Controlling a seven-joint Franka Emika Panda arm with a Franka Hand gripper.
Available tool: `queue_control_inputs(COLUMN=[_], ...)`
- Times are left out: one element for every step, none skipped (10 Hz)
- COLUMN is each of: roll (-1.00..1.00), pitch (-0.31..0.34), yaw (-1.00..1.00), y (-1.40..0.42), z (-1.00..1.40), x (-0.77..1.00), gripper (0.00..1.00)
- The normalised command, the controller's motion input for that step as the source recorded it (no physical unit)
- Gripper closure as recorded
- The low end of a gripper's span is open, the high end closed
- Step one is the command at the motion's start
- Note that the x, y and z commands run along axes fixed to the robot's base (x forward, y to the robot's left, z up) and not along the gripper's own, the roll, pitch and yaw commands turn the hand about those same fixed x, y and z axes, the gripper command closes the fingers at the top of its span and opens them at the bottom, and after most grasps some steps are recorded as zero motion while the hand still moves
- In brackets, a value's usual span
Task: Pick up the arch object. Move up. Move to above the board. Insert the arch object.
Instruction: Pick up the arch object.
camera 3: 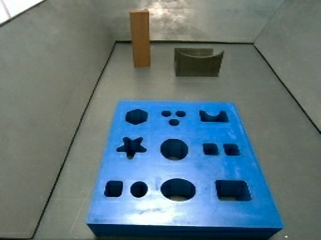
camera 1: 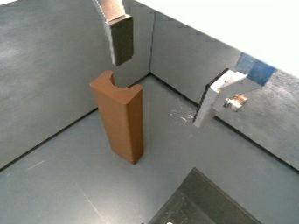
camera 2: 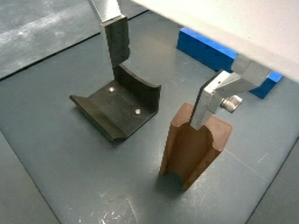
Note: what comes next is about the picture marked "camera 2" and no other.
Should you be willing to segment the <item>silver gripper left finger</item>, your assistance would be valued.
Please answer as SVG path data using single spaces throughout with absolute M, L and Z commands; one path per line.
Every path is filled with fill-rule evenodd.
M 112 67 L 130 58 L 127 16 L 122 14 L 118 0 L 88 0 L 107 37 L 107 49 Z

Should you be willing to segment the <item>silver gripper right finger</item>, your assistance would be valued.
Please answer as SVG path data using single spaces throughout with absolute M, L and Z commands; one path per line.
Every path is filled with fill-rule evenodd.
M 268 67 L 239 54 L 231 73 L 219 71 L 202 86 L 191 113 L 191 126 L 199 130 L 219 109 L 232 113 L 242 103 L 238 94 L 258 88 L 270 73 Z

